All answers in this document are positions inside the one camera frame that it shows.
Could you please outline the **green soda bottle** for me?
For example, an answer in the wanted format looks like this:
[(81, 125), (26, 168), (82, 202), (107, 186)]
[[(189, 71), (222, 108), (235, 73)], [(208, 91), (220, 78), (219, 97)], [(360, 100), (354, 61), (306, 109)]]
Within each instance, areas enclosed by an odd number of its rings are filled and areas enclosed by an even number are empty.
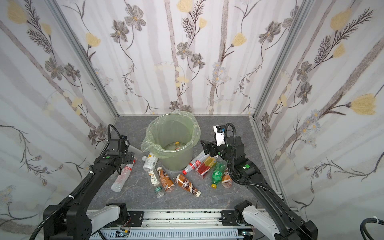
[(218, 162), (215, 165), (215, 169), (212, 174), (212, 184), (211, 184), (211, 187), (213, 189), (216, 189), (218, 185), (222, 182), (225, 169), (226, 169), (226, 164), (224, 162)]

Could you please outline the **clear water bottle red cap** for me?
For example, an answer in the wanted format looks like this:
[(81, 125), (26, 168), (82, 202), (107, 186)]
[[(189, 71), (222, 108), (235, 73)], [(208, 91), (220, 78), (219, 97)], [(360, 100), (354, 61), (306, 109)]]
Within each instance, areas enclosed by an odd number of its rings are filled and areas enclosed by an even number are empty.
[(127, 181), (132, 172), (133, 165), (134, 163), (125, 165), (125, 167), (122, 169), (121, 174), (117, 177), (117, 179), (111, 186), (111, 190), (113, 192), (118, 193), (122, 190), (125, 182)]

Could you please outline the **brown milk-tea bottle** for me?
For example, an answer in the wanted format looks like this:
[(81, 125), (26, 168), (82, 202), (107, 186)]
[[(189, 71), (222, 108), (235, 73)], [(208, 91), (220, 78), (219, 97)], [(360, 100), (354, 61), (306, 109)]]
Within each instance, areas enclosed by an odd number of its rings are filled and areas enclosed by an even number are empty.
[(232, 187), (233, 180), (230, 177), (229, 169), (225, 169), (225, 171), (223, 173), (221, 184), (224, 188), (227, 188), (227, 189), (230, 189)]

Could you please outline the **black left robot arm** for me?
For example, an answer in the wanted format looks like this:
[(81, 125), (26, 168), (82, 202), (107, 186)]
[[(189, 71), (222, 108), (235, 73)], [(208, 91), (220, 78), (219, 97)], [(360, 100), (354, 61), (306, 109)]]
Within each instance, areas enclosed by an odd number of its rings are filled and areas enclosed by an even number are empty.
[(104, 182), (115, 172), (122, 174), (124, 165), (134, 160), (129, 151), (130, 142), (114, 125), (107, 126), (107, 145), (89, 166), (89, 173), (79, 185), (59, 204), (48, 206), (43, 220), (30, 236), (36, 239), (40, 231), (45, 240), (88, 240), (93, 234), (94, 222), (87, 216), (87, 210)]

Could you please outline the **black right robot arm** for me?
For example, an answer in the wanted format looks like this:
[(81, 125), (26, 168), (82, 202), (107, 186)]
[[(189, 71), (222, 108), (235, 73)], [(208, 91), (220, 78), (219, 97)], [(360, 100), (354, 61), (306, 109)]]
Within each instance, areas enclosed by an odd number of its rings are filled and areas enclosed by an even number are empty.
[(244, 201), (235, 207), (236, 223), (253, 226), (269, 240), (316, 240), (316, 225), (296, 214), (270, 187), (260, 169), (246, 157), (235, 126), (232, 123), (216, 125), (213, 131), (214, 141), (201, 141), (205, 154), (224, 160), (233, 182), (247, 187), (268, 213), (265, 215), (255, 205)]

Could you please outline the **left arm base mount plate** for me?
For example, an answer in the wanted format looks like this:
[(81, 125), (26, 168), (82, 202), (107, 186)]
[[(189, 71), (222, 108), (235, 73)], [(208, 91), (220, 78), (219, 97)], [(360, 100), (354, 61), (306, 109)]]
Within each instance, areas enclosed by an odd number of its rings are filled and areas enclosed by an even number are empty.
[(141, 227), (144, 218), (144, 211), (128, 211), (123, 214), (122, 228)]

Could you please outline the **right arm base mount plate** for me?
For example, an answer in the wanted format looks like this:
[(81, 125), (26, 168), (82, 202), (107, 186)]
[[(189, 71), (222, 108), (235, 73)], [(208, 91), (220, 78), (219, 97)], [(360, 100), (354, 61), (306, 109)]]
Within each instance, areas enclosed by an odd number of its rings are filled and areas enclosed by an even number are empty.
[(239, 226), (239, 212), (236, 210), (223, 210), (221, 211), (220, 222), (224, 227)]

